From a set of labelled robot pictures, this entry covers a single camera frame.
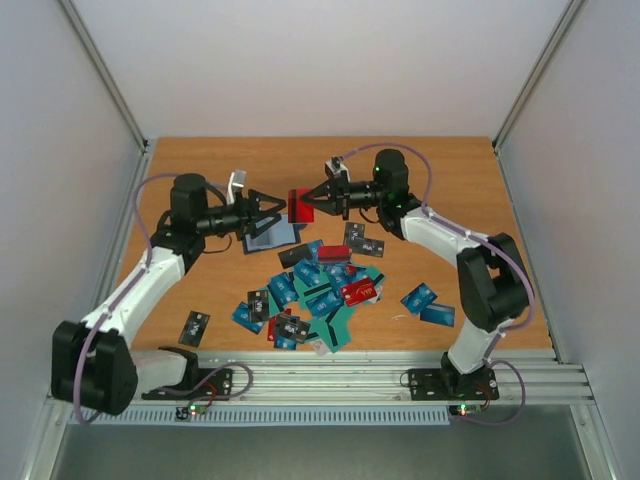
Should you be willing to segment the dark blue card holder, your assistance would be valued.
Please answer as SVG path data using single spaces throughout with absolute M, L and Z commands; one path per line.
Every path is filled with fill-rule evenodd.
M 290 223 L 288 215 L 284 214 L 277 223 L 255 238 L 246 235 L 242 241 L 244 254 L 299 244 L 301 242 L 300 231 L 305 227 L 305 224 Z

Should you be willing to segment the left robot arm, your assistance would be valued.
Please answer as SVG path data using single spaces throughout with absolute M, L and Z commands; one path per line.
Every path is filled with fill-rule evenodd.
M 84 412 L 119 415 L 140 394 L 162 391 L 195 395 L 202 378 L 196 355 L 163 347 L 135 356 L 139 329 L 164 295 L 203 255 L 209 236 L 256 237 L 276 224 L 285 200 L 233 186 L 228 194 L 197 173 L 171 174 L 170 207 L 126 279 L 77 323 L 63 321 L 52 337 L 52 396 L 72 404 L 78 423 Z

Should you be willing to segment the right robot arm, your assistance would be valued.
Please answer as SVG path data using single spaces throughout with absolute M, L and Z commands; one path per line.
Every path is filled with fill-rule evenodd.
M 463 396 L 477 382 L 500 338 L 526 327 L 535 315 L 531 281 L 515 240 L 506 233 L 476 232 L 438 214 L 429 196 L 414 195 L 404 157 L 410 146 L 377 142 L 372 178 L 355 182 L 345 162 L 353 154 L 325 164 L 327 179 L 303 194 L 304 203 L 329 215 L 349 217 L 354 209 L 373 208 L 384 230 L 419 245 L 455 267 L 465 320 L 443 355 L 441 383 L 453 396 Z

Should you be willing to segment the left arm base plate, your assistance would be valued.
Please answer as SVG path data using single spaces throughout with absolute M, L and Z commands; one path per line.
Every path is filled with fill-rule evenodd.
M 228 400 L 233 380 L 234 372 L 229 367 L 198 368 L 196 373 L 187 374 L 180 383 L 143 393 L 141 398 L 148 401 Z

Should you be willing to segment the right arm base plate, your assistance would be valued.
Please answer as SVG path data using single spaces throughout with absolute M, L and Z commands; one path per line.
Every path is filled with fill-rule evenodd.
M 453 387 L 446 384 L 440 369 L 416 368 L 407 373 L 413 401 L 480 401 L 500 398 L 495 373 L 486 367 L 457 378 Z

